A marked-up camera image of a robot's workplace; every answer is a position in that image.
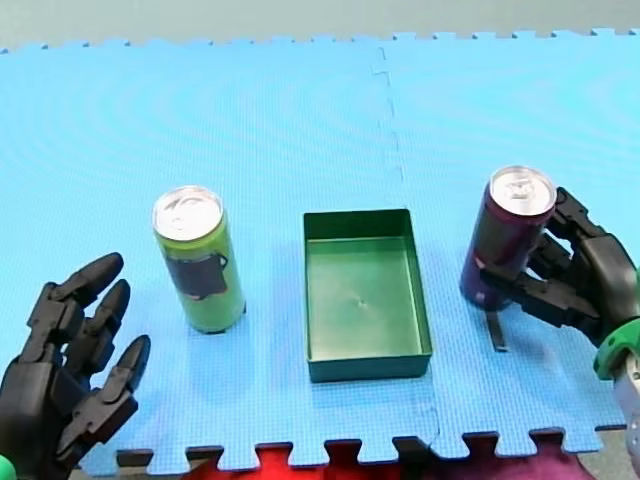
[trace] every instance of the can lid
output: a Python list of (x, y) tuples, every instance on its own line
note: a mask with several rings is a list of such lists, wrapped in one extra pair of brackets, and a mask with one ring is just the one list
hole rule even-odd
[(493, 201), (514, 215), (542, 215), (556, 203), (553, 183), (544, 173), (533, 168), (502, 168), (492, 175), (489, 185)]
[(215, 230), (222, 215), (222, 201), (217, 195), (204, 187), (185, 185), (156, 201), (153, 228), (162, 237), (188, 242)]

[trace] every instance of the interlocking foam tile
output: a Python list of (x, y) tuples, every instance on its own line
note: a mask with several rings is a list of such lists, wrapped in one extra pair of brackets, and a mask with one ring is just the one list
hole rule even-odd
[[(244, 469), (256, 444), (292, 442), (292, 464), (322, 464), (327, 440), (361, 439), (365, 462), (395, 460), (396, 436), (430, 443), (430, 375), (311, 385), (303, 348), (302, 214), (399, 206), (378, 46), (126, 45), (2, 56), (0, 365), (45, 281), (117, 250), (133, 294), (113, 361), (139, 334), (153, 346), (139, 412), (89, 473), (113, 473), (120, 449), (152, 449), (161, 474), (186, 471), (188, 447), (223, 446), (221, 467)], [(229, 211), (248, 314), (223, 335), (187, 326), (152, 236), (154, 200), (185, 183)]]
[[(513, 308), (501, 318), (509, 352), (494, 353), (457, 279), (483, 182), (515, 162), (569, 187), (638, 258), (637, 222), (619, 206), (635, 205), (640, 179), (639, 40), (514, 36), (117, 40), (3, 55), (0, 365), (26, 338), (43, 282), (118, 250), (133, 296), (114, 361), (141, 333), (152, 356), (140, 411), (87, 457), (89, 473), (113, 473), (116, 450), (141, 448), (154, 451), (150, 472), (182, 472), (186, 448), (214, 445), (222, 468), (250, 468), (256, 444), (282, 442), (292, 464), (321, 464), (323, 442), (337, 439), (361, 439), (361, 461), (389, 461), (400, 436), (459, 457), (461, 436), (478, 432), (500, 435), (498, 453), (523, 455), (535, 451), (529, 433), (548, 428), (565, 431), (569, 451), (598, 448), (594, 429), (622, 418), (591, 370), (593, 347)], [(219, 192), (232, 222), (249, 312), (224, 335), (186, 325), (152, 238), (153, 201), (184, 183)], [(302, 213), (404, 205), (431, 371), (311, 385)]]
[(464, 456), (462, 436), (478, 432), (499, 435), (498, 455), (534, 453), (529, 433), (548, 428), (564, 430), (567, 451), (595, 450), (595, 429), (622, 423), (580, 333), (512, 307), (501, 316), (509, 351), (496, 353), (457, 290), (484, 182), (514, 163), (547, 172), (640, 258), (640, 42), (596, 33), (382, 46), (429, 294), (440, 456)]

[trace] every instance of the can label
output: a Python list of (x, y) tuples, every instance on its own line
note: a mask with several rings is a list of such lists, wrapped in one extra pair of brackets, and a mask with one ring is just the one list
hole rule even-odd
[(165, 260), (176, 288), (193, 300), (204, 300), (209, 295), (227, 291), (224, 269), (229, 260), (224, 255), (212, 253), (197, 260), (170, 257), (165, 257)]

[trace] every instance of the green tray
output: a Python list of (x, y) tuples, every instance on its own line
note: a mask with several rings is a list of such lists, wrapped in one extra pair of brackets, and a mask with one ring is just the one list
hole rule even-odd
[(418, 377), (431, 341), (408, 210), (304, 216), (312, 382)]

